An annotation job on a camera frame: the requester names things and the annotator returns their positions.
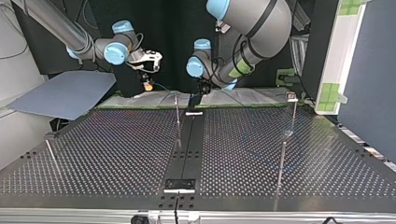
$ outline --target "robotic arm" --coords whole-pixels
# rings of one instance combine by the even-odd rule
[[[93,41],[81,26],[70,21],[49,0],[12,1],[64,42],[72,58],[93,61],[97,58],[106,59],[115,65],[126,63],[134,70],[150,74],[160,70],[163,56],[159,52],[141,48],[143,35],[137,35],[129,21],[118,21],[112,26],[113,38],[100,38]],[[142,81],[148,83],[149,75],[144,77]]]
[[[209,40],[195,41],[187,72],[221,88],[233,89],[238,78],[252,73],[262,60],[277,55],[289,39],[291,15],[285,0],[208,0],[206,8],[212,16],[229,24],[241,35],[233,47],[233,57],[223,66],[211,59]]]

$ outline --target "black panel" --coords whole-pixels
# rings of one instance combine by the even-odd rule
[[[313,98],[317,98],[338,2],[338,0],[316,1],[314,15],[311,18],[311,33],[305,56],[303,82]]]
[[[367,5],[354,53],[339,120],[384,156],[396,161],[396,1]]]
[[[161,71],[154,79],[164,86],[183,92],[194,90],[186,73],[186,63],[195,39],[215,36],[215,20],[206,12],[206,1],[196,0],[118,0],[91,1],[93,13],[103,37],[113,36],[111,25],[130,20],[137,32],[145,35],[143,47],[163,55]],[[143,89],[135,72],[126,65],[114,68],[119,89],[133,96]]]

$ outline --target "blue joint cap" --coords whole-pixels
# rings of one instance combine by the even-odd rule
[[[227,14],[230,0],[208,0],[206,4],[207,11],[218,21],[222,21]]]
[[[109,63],[120,65],[125,62],[128,57],[128,49],[119,42],[113,42],[105,48],[105,59]]]
[[[210,41],[208,39],[197,39],[194,42],[195,49],[212,49]]]
[[[115,35],[134,30],[134,27],[129,21],[117,21],[111,28],[113,29],[113,33]]]
[[[201,77],[204,74],[204,65],[197,57],[190,57],[187,72],[191,77]]]
[[[69,53],[69,56],[73,59],[79,59],[79,57],[75,54],[75,52],[70,49],[69,47],[66,47],[66,51],[67,53]]]
[[[224,88],[224,90],[227,90],[227,91],[233,90],[233,88],[235,88],[235,86],[236,86],[236,80],[233,81],[233,84],[231,84],[228,87]]]

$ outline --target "white panel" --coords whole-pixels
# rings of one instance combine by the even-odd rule
[[[0,0],[0,2],[10,5],[8,0]],[[15,14],[6,7],[1,8],[21,29]],[[0,13],[0,40],[0,58],[19,53],[26,45],[24,38],[15,31],[2,13]],[[29,49],[18,57],[0,59],[0,68],[0,107],[44,82]]]
[[[50,132],[50,120],[10,110],[0,113],[0,170],[40,144]]]

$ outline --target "perforated metal plate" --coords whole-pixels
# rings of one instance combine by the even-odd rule
[[[292,107],[207,109],[184,119],[188,146],[177,140],[176,118],[93,111],[51,141],[56,161],[44,147],[0,172],[0,206],[174,209],[163,187],[180,176],[195,179],[196,191],[179,198],[179,210],[396,213],[396,174],[321,116],[298,108],[292,122]]]
[[[292,107],[206,110],[194,208],[396,212],[396,174],[325,118],[298,108],[293,124],[292,114]]]
[[[176,120],[173,110],[94,111],[50,141],[56,160],[45,149],[6,175],[0,201],[7,194],[156,198],[178,137]]]

